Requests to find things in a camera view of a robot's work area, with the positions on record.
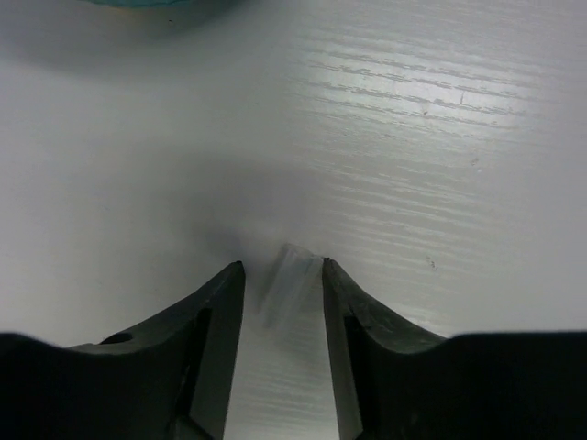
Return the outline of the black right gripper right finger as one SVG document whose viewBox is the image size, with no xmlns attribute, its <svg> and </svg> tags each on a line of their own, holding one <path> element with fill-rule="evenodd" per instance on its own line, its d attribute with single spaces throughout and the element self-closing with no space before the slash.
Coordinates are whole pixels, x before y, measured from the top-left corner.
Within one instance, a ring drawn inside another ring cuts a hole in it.
<svg viewBox="0 0 587 440">
<path fill-rule="evenodd" d="M 322 267 L 343 439 L 583 439 L 583 331 L 443 337 Z"/>
</svg>

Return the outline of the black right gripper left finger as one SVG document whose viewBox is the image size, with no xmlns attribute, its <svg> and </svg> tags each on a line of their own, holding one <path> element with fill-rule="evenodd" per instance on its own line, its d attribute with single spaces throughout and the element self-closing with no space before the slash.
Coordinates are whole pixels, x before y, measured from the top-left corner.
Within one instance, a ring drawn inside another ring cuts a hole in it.
<svg viewBox="0 0 587 440">
<path fill-rule="evenodd" d="M 228 264 L 194 293 L 98 344 L 1 336 L 4 439 L 220 439 L 246 275 Z"/>
</svg>

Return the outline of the clear pen cap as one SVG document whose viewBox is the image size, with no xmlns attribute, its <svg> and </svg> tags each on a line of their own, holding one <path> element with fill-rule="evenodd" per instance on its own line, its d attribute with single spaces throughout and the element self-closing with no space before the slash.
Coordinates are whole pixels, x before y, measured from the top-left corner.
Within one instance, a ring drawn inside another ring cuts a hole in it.
<svg viewBox="0 0 587 440">
<path fill-rule="evenodd" d="M 323 259 L 292 244 L 281 247 L 262 291 L 260 320 L 266 329 L 284 332 L 300 311 L 322 268 Z"/>
</svg>

